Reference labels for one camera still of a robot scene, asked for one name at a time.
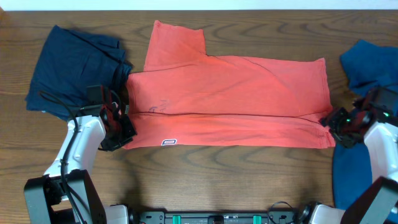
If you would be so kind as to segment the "coral red t-shirt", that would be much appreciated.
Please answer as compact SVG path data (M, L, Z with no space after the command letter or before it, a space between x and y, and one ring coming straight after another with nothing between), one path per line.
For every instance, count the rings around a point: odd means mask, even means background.
M137 130L128 149L335 145L320 124L332 109L323 58L211 56L201 29L155 21L144 69L126 88Z

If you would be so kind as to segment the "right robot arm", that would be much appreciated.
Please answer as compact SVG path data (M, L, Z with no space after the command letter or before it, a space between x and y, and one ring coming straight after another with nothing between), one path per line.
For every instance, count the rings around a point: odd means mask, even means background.
M338 108L320 123L345 147L366 145L372 184L347 210L314 206L306 223L384 223L397 208L397 92L374 88L353 105L357 112Z

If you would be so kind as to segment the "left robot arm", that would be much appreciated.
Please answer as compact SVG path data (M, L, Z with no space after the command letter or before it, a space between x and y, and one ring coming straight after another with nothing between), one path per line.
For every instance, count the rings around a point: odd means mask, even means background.
M89 86L88 102L82 107L67 105L43 90L39 95L63 106L69 120L56 159L43 176L24 186L30 222L132 223L127 206L103 205L90 177L98 151L115 151L136 135L117 93L103 85Z

